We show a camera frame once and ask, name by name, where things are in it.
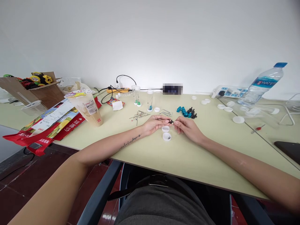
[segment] white power strip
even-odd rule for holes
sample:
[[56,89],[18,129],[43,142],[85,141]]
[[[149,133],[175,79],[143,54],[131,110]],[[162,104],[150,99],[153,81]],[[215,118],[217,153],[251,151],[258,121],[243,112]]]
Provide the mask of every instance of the white power strip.
[[225,92],[224,96],[226,96],[226,97],[240,98],[248,91],[248,88],[247,87],[219,85],[213,90],[211,97],[215,98],[216,96],[220,96],[219,95],[220,91],[224,91]]

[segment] black phone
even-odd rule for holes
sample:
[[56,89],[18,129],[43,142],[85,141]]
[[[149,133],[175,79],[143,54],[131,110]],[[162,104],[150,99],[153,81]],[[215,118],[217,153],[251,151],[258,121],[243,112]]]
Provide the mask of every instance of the black phone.
[[274,145],[286,153],[291,159],[300,165],[300,144],[292,142],[274,142]]

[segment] arm tattoo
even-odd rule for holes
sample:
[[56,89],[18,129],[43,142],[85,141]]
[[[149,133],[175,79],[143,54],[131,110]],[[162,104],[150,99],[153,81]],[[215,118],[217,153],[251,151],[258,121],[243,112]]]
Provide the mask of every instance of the arm tattoo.
[[121,150],[122,148],[126,147],[127,145],[130,145],[133,141],[135,141],[137,138],[139,138],[141,135],[139,134],[136,137],[133,137],[131,141],[127,141],[127,143],[124,143],[124,145],[122,147],[119,148],[119,150]]

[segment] light green tabletop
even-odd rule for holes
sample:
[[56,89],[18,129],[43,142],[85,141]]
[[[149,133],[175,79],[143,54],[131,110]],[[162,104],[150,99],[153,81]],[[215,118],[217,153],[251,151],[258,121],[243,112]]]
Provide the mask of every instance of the light green tabletop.
[[[194,121],[207,137],[300,178],[300,170],[260,135],[251,134],[252,129],[247,124],[233,123],[234,113],[218,109],[217,105],[220,104],[218,99],[211,99],[209,104],[202,105],[200,101],[205,98],[210,99],[209,96],[197,95],[197,100],[192,100],[191,96],[187,94],[163,95],[161,108],[173,112],[171,118],[175,120],[182,115],[176,112],[178,106],[184,106],[186,109],[193,107],[198,116]],[[55,143],[81,150],[99,139],[136,127],[136,121],[131,122],[129,118],[136,114],[138,110],[147,111],[146,93],[141,93],[141,99],[143,106],[137,107],[133,104],[132,96],[120,98],[126,103],[120,111],[113,111],[111,106],[104,104],[100,108],[104,120],[101,127],[92,128],[87,122],[84,122],[62,141],[55,141]],[[32,120],[15,108],[17,107],[1,104],[1,125],[20,129]],[[4,109],[6,110],[6,119],[3,116]],[[138,125],[143,124],[149,117],[139,119]],[[172,135],[169,142],[163,141],[163,132],[158,130],[151,136],[122,149],[112,158],[234,192],[267,198],[223,161],[192,143],[185,135],[178,135],[174,127],[171,127],[169,133]]]
[[[221,99],[221,102],[226,104],[228,101]],[[283,157],[290,161],[295,167],[300,170],[300,165],[283,153],[279,148],[274,145],[276,141],[283,142],[293,142],[300,143],[300,114],[292,114],[293,120],[295,121],[294,126],[289,126],[286,124],[292,124],[288,116],[282,121],[282,124],[279,124],[279,121],[287,113],[285,108],[285,102],[283,101],[270,101],[266,99],[261,99],[258,102],[259,107],[267,108],[278,108],[280,111],[276,115],[271,115],[268,111],[261,111],[258,115],[263,116],[261,118],[249,118],[245,120],[245,123],[249,125],[253,130],[257,127],[265,126],[257,132],[259,136],[265,139],[276,151],[278,151]],[[240,110],[241,105],[235,104],[232,108],[234,113],[238,116],[245,116],[245,112]]]

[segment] red screwdriver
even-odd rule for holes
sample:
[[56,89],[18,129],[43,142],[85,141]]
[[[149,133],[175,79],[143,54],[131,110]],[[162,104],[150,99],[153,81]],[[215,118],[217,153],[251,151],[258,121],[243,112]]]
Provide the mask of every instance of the red screwdriver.
[[253,133],[256,133],[257,131],[261,130],[263,126],[265,126],[265,124],[262,125],[261,127],[257,127],[256,130],[252,131],[251,133],[252,133],[252,134],[253,134]]

